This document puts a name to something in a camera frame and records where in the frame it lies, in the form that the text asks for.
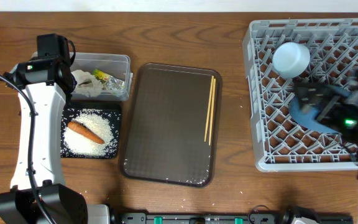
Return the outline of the white tissue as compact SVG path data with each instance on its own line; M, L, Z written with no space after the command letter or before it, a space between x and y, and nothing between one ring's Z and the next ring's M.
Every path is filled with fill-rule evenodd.
M74 93L86 97L95 97L103 91L103 84L90 72L75 70L71 73L76 80Z

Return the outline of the dark blue plate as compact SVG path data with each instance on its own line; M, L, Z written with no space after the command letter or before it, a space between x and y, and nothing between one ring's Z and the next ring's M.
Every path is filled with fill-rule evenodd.
M298 83L295 87L294 97L292 98L289 104L289 112L294 121L296 121L299 125L319 133L325 134L337 134L337 131L319 124L315 117L321 111L318 107L312 107L309 112L304 113L301 111L300 99L298 97L298 88L301 88L301 98L308 96L310 93L315 93L317 90L322 88L328 88L332 90L334 93L341 95L345 98L349 97L351 92L349 90L345 90L339 86L327 85L327 84L318 84L318 83Z

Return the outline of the foil snack wrapper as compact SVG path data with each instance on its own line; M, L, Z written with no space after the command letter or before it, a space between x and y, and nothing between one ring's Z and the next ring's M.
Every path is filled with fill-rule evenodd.
M119 91L124 89L125 82L123 80L117 79L114 76L109 75L101 70L93 70L93 75L103 84L103 87L106 90Z

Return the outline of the orange carrot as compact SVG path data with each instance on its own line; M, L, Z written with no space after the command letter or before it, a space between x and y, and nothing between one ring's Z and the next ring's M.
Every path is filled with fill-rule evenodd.
M98 135L83 126L81 123L78 123L76 121L70 121L67 127L75 133L84 136L86 139L89 139L90 141L93 141L97 144L104 144L103 139L101 139Z

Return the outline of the light blue bowl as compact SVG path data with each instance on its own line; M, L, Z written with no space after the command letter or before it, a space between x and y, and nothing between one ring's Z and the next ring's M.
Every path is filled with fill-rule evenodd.
M301 75L310 62L310 51L304 45L287 42L278 47L273 54L273 68L284 79Z

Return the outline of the wooden chopstick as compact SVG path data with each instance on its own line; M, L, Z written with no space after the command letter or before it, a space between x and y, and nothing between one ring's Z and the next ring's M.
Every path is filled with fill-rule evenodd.
M207 133L208 133L208 125L209 125L209 118L210 118L210 111L211 111L211 99L212 99L212 95L213 95L213 82L214 82L214 76L211 76L209 98L208 98L208 110L207 110L207 114L206 114L206 124L205 124L205 131L204 131L204 141L205 142L206 142Z
M209 146L211 145L212 139L212 129L213 129L213 116L214 116L214 98L215 98L215 88L216 88L216 79L212 77L211 85L211 102L210 102L210 113L209 113Z

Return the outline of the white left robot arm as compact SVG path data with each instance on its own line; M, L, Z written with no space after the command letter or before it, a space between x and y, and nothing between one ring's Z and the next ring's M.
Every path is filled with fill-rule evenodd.
M75 87L70 61L17 64L4 79L19 92L21 133L10 190L0 193L5 223L109 223L109 207L90 205L66 186L60 158L61 119Z

